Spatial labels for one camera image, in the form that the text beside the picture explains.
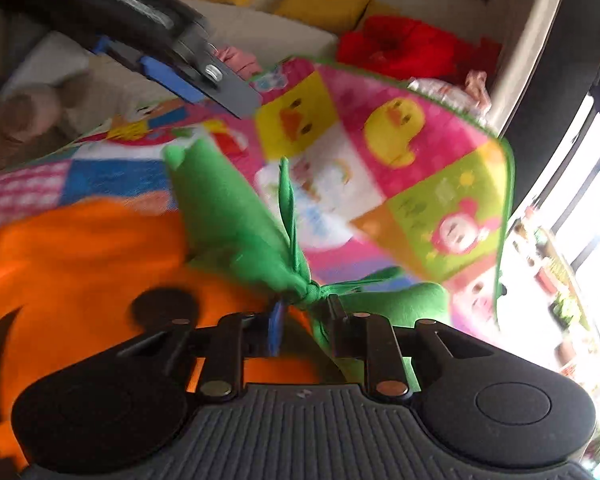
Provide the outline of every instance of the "dark wall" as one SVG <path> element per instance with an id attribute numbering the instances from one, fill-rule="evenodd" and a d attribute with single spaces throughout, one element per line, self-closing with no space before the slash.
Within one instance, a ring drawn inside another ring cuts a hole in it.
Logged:
<path id="1" fill-rule="evenodd" d="M 544 53 L 508 128 L 516 161 L 513 209 L 564 137 L 600 65 L 600 0 L 562 0 Z"/>

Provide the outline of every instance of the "colorful play mat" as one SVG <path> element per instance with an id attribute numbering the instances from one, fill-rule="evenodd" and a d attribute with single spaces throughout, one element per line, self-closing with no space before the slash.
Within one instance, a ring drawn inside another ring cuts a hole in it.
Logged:
<path id="1" fill-rule="evenodd" d="M 453 325 L 495 342 L 508 147 L 468 116 L 344 66 L 295 57 L 252 85 L 263 105 L 251 119 L 207 101 L 138 103 L 135 114 L 0 174 L 0 226 L 98 196 L 174 209 L 161 151 L 206 136 L 278 218 L 278 166 L 289 159 L 299 241 L 317 281 L 399 264 L 403 276 L 370 290 L 441 283 Z"/>

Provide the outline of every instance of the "green plush toy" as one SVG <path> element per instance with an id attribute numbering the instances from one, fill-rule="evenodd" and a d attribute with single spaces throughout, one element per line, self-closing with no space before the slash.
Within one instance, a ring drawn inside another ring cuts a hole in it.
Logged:
<path id="1" fill-rule="evenodd" d="M 381 314 L 396 326 L 413 327 L 422 317 L 449 322 L 446 291 L 436 283 L 419 283 L 397 292 L 351 292 L 398 277 L 402 273 L 399 267 L 351 282 L 320 285 L 312 280 L 296 237 L 294 194 L 286 159 L 280 163 L 278 187 L 281 226 L 210 140 L 199 139 L 186 149 L 167 146 L 163 155 L 194 254 L 193 265 L 227 274 L 241 283 L 264 286 L 309 314 L 320 300 L 338 294 L 346 312 Z M 314 338 L 329 352 L 323 327 L 311 317 Z M 363 380 L 362 364 L 336 363 L 348 380 Z M 409 365 L 407 371 L 410 384 L 416 384 Z"/>

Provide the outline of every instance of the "red fabric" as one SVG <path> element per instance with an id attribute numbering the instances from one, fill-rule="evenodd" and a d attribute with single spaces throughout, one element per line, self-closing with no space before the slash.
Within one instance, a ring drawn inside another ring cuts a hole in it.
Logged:
<path id="1" fill-rule="evenodd" d="M 401 16 L 371 16 L 361 32 L 340 38 L 336 59 L 396 79 L 433 77 L 464 86 L 469 70 L 495 73 L 501 45 L 479 46 L 450 32 Z"/>

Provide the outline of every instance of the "ribbed rubber pad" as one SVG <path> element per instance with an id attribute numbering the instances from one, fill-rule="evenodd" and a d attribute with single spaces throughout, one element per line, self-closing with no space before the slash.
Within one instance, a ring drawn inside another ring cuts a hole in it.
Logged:
<path id="1" fill-rule="evenodd" d="M 499 472 L 440 449 L 407 408 L 367 399 L 355 384 L 251 384 L 239 400 L 207 406 L 185 434 L 147 462 L 112 474 L 28 468 L 24 480 L 590 480 L 567 463 Z"/>

